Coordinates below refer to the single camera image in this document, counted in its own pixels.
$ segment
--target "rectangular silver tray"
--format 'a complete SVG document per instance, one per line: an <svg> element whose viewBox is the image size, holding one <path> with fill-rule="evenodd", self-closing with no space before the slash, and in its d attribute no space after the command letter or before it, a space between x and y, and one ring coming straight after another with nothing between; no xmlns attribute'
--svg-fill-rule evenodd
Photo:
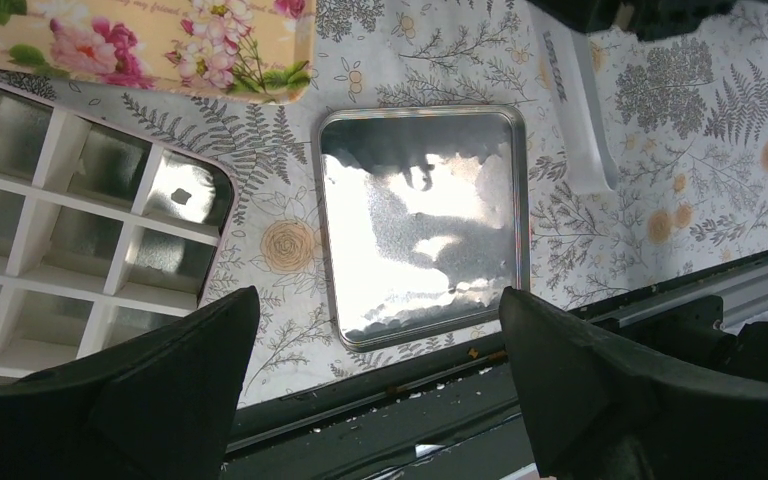
<svg viewBox="0 0 768 480"><path fill-rule="evenodd" d="M325 119L323 230L346 348L494 320L502 290L528 285L525 145L522 116L503 106Z"/></svg>

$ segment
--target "fern print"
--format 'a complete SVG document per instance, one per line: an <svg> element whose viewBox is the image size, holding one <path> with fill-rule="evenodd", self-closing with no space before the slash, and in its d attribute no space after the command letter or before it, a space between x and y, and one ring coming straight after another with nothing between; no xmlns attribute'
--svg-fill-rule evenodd
<svg viewBox="0 0 768 480"><path fill-rule="evenodd" d="M609 238L602 225L597 224L593 212L579 197L573 195L569 185L555 185L549 203L540 200L531 209L536 221L532 235L532 250L546 242L551 248L546 264L550 276L547 286L555 290L570 272L584 265L587 253L597 238Z"/></svg>
<svg viewBox="0 0 768 480"><path fill-rule="evenodd" d="M183 117L170 119L168 113L158 113L156 108L149 110L127 93L122 94L122 102L131 116L137 119L137 124L148 130L152 137L198 154L211 148L204 138L207 132L195 133L196 126L193 124L183 127Z"/></svg>
<svg viewBox="0 0 768 480"><path fill-rule="evenodd" d="M564 156L564 152L558 152L558 156ZM528 180L539 181L546 178L558 182L564 178L566 173L566 159L555 161L554 158L544 155L535 160L534 166L528 169Z"/></svg>
<svg viewBox="0 0 768 480"><path fill-rule="evenodd" d="M323 343L326 346L331 345L333 336L328 330L331 319L328 316L328 307L320 304L308 314L307 324L299 325L295 320L290 319L283 325L280 325L275 331L275 335L266 342L266 348L272 351L269 358L249 376L246 375L248 385L245 393L248 394L254 381L261 373L274 372L288 365L307 365L310 359L307 357L303 347L311 343ZM261 380L264 385L269 381L268 378Z"/></svg>
<svg viewBox="0 0 768 480"><path fill-rule="evenodd" d="M51 80L48 77L0 70L0 82L30 92L46 100L51 100L52 102L57 100L57 92L54 91L54 87L51 86Z"/></svg>
<svg viewBox="0 0 768 480"><path fill-rule="evenodd" d="M213 276L205 288L208 302L218 300L240 287L240 281L234 275L235 271L241 270L246 264L240 254L239 245L233 242L226 242L226 247L216 254Z"/></svg>
<svg viewBox="0 0 768 480"><path fill-rule="evenodd" d="M625 287L613 286L606 278L591 273L585 278L585 287L583 289L579 289L575 285L565 285L564 291L569 299L564 309L569 310L582 305L595 303L606 298L622 295L631 290Z"/></svg>
<svg viewBox="0 0 768 480"><path fill-rule="evenodd" d="M699 88L713 83L712 65L708 44L696 38L651 48L646 66L626 64L617 78L614 98L622 121L637 118L646 133L671 124L686 139L702 128L706 105Z"/></svg>
<svg viewBox="0 0 768 480"><path fill-rule="evenodd" d="M307 144L290 129L285 107L249 104L242 116L228 114L228 104L192 97L207 129L186 123L182 116L149 109L130 94L122 94L125 109L152 137L228 165L237 180L239 204L232 213L237 225L245 223L251 197L272 177L290 183L287 163L307 164ZM266 112L274 112L271 118Z"/></svg>
<svg viewBox="0 0 768 480"><path fill-rule="evenodd" d="M768 119L768 63L766 74L747 60L751 76L731 65L731 82L723 77L723 89L716 92L717 107L711 108L705 135L728 141L732 145L749 139L757 142Z"/></svg>
<svg viewBox="0 0 768 480"><path fill-rule="evenodd" d="M519 16L516 13L506 12L504 18L495 27L491 27L488 22L481 22L474 33L465 25L460 25L455 40L446 45L443 43L443 32L438 28L434 30L428 42L418 47L412 54L402 53L399 56L405 59L427 61L432 71L455 75L458 73L458 64L461 61L483 65L484 59L479 49L507 43L510 35L519 30L519 24Z"/></svg>
<svg viewBox="0 0 768 480"><path fill-rule="evenodd" d="M493 95L486 85L461 75L448 86L432 74L407 69L405 81L376 88L381 107L431 107L438 105L490 105Z"/></svg>
<svg viewBox="0 0 768 480"><path fill-rule="evenodd" d="M751 32L750 45L760 41L768 42L767 33L764 31L765 20L761 19L759 7L759 5L750 5L747 8L746 4L738 3L728 15L729 26L735 27L738 34Z"/></svg>

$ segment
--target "yellow tray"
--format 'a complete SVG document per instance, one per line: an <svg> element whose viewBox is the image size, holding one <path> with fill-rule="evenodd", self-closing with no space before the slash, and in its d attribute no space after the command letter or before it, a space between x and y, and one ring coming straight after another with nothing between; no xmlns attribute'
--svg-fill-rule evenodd
<svg viewBox="0 0 768 480"><path fill-rule="evenodd" d="M315 0L0 0L0 69L289 103Z"/></svg>

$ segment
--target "pink flower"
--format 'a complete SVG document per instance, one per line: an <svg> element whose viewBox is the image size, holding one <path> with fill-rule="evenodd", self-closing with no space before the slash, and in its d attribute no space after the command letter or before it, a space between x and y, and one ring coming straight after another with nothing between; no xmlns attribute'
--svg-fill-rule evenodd
<svg viewBox="0 0 768 480"><path fill-rule="evenodd" d="M226 53L221 44L214 45L207 39L178 45L166 58L177 65L178 74L186 86L227 88L234 81L231 73L234 56Z"/></svg>
<svg viewBox="0 0 768 480"><path fill-rule="evenodd" d="M54 33L51 57L60 65L78 72L113 73L118 60L116 47L97 32L62 25L56 19L49 22Z"/></svg>
<svg viewBox="0 0 768 480"><path fill-rule="evenodd" d="M154 79L143 76L142 64L134 54L125 51L117 57L119 62L116 64L116 71L101 75L102 82L123 87L154 87Z"/></svg>
<svg viewBox="0 0 768 480"><path fill-rule="evenodd" d="M304 12L305 0L275 0L272 7L285 17L298 20Z"/></svg>
<svg viewBox="0 0 768 480"><path fill-rule="evenodd" d="M109 20L104 17L95 17L92 19L92 27L95 33L104 37L105 42L112 43L117 52L127 52L128 49L137 45L137 36L121 23L117 23L111 29Z"/></svg>
<svg viewBox="0 0 768 480"><path fill-rule="evenodd" d="M187 35L193 34L193 21L189 18L184 18L181 20L181 28L184 29L185 32L187 32Z"/></svg>
<svg viewBox="0 0 768 480"><path fill-rule="evenodd" d="M253 15L248 4L241 0L193 0L193 6L196 12L186 20L192 35L209 38L214 44L224 40L227 52L237 53L240 41L252 30Z"/></svg>

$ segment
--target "white grid organizer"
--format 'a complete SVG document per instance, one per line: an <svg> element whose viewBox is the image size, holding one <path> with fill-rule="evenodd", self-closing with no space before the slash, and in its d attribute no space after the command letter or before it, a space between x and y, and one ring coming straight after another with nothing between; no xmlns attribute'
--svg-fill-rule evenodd
<svg viewBox="0 0 768 480"><path fill-rule="evenodd" d="M32 173L29 171L25 178L0 169L0 198L7 199L0 202L5 205L0 206L0 222L11 225L7 230L12 230L15 222L12 242L10 238L0 238L0 381L9 382L90 355L195 310L205 279L214 266L227 211L217 226L158 214L150 207L156 181L161 181L158 170L170 155L186 155L196 164L213 165L230 185L227 210L237 202L233 177L207 159L193 157L149 137L120 131L144 142L142 145L148 149L142 176L132 180L138 182L133 202L126 206L77 194L69 185L75 172L82 168L79 157L91 130L115 127L0 85L0 105L4 102L19 102L41 112L41 121L17 121L27 122L30 130L38 128L44 139L38 139L41 148L35 162L20 159L31 165ZM28 143L32 144L33 134L29 135ZM61 218L64 212L73 215ZM118 240L110 242L115 242L112 258L99 261L66 255L56 266L45 261L52 251L58 219L66 222L65 228L70 230L76 215L91 217L101 226L111 221L121 225ZM163 282L153 285L150 275L143 275L139 281L132 278L141 242L147 235L165 235L164 238L178 243L183 239L206 252L201 255L204 275L194 279L196 287L175 289Z"/></svg>

